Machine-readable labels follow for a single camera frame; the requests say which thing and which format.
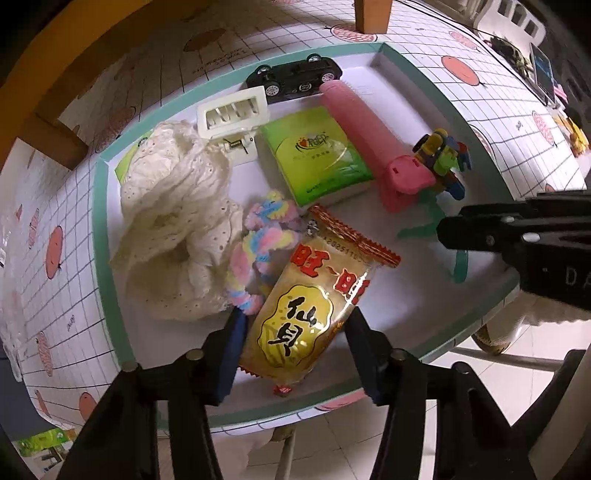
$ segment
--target green tissue pack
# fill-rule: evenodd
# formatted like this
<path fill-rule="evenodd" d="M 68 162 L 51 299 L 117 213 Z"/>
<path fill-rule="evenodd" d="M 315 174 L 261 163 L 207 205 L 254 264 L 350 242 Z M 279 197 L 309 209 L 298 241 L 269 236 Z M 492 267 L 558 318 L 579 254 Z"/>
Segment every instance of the green tissue pack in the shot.
<path fill-rule="evenodd" d="M 291 113 L 261 131 L 300 207 L 365 189 L 369 168 L 323 106 Z"/>

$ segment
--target green package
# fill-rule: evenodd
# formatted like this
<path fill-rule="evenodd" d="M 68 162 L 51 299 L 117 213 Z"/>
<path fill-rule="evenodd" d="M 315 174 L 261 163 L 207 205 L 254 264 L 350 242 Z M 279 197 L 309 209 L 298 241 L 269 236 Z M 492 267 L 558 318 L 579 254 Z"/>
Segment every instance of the green package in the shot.
<path fill-rule="evenodd" d="M 115 167 L 115 175 L 119 180 L 119 184 L 123 183 L 123 178 L 127 175 L 127 171 L 129 170 L 129 165 L 131 164 L 131 159 L 134 157 L 135 153 L 139 150 L 142 143 L 144 143 L 147 139 L 150 138 L 154 129 L 150 130 L 149 132 L 144 133 L 141 137 L 138 138 L 138 141 L 131 145 L 129 150 L 125 152 L 123 158 Z"/>
<path fill-rule="evenodd" d="M 264 125 L 261 131 L 300 207 L 373 179 L 343 129 L 323 106 L 287 115 Z"/>
<path fill-rule="evenodd" d="M 53 429 L 24 440 L 19 440 L 17 447 L 23 457 L 30 457 L 37 452 L 61 445 L 69 440 L 62 429 Z"/>

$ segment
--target packaging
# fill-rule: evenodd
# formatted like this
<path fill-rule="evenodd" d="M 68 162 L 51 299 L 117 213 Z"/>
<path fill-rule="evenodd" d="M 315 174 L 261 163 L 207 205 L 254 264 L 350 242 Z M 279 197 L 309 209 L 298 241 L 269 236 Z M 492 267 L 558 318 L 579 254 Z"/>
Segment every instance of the packaging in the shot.
<path fill-rule="evenodd" d="M 123 184 L 123 179 L 127 175 L 127 171 L 129 170 L 129 164 L 131 164 L 131 160 L 133 159 L 138 149 L 141 147 L 142 143 L 144 143 L 147 139 L 150 138 L 152 132 L 154 132 L 154 129 L 144 133 L 140 138 L 138 138 L 138 141 L 131 145 L 129 150 L 125 152 L 125 155 L 123 155 L 123 158 L 115 167 L 115 175 L 117 176 L 117 180 L 119 180 L 119 184 Z"/>
<path fill-rule="evenodd" d="M 252 325 L 241 367 L 277 385 L 312 369 L 369 287 L 379 264 L 400 257 L 315 205 L 307 235 L 295 248 Z"/>
<path fill-rule="evenodd" d="M 321 198 L 329 205 L 366 189 L 373 179 L 343 129 L 323 106 L 270 122 L 261 132 L 300 207 Z"/>
<path fill-rule="evenodd" d="M 69 441 L 69 430 L 64 432 L 62 429 L 55 428 L 43 433 L 39 433 L 27 439 L 19 440 L 17 442 L 17 448 L 18 452 L 23 457 L 30 457 L 36 453 L 42 452 L 43 450 L 56 447 Z"/>

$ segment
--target white chair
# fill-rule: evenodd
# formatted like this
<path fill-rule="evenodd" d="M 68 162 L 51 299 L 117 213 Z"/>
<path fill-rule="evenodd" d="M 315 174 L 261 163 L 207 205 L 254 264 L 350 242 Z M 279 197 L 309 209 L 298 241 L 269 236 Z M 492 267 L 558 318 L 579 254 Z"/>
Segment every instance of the white chair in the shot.
<path fill-rule="evenodd" d="M 530 56 L 530 43 L 539 46 L 546 28 L 525 6 L 515 0 L 488 0 L 474 19 L 474 28 L 490 35 L 506 38 L 527 59 Z"/>
<path fill-rule="evenodd" d="M 491 355 L 455 347 L 452 352 L 514 367 L 555 372 L 549 385 L 517 420 L 530 449 L 538 480 L 573 480 L 591 468 L 591 346 L 571 350 L 563 361 L 519 355 Z"/>

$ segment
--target metal spring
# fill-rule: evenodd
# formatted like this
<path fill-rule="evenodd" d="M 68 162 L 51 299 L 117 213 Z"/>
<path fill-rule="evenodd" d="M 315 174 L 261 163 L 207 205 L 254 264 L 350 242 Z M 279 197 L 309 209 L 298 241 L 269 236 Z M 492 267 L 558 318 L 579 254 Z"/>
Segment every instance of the metal spring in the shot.
<path fill-rule="evenodd" d="M 229 146 L 230 150 L 232 150 L 233 148 L 242 148 L 248 154 L 248 150 L 246 149 L 246 147 L 242 143 L 242 140 L 230 141 L 227 138 L 224 138 L 223 140 L 224 140 L 224 142 L 228 142 L 228 146 Z"/>

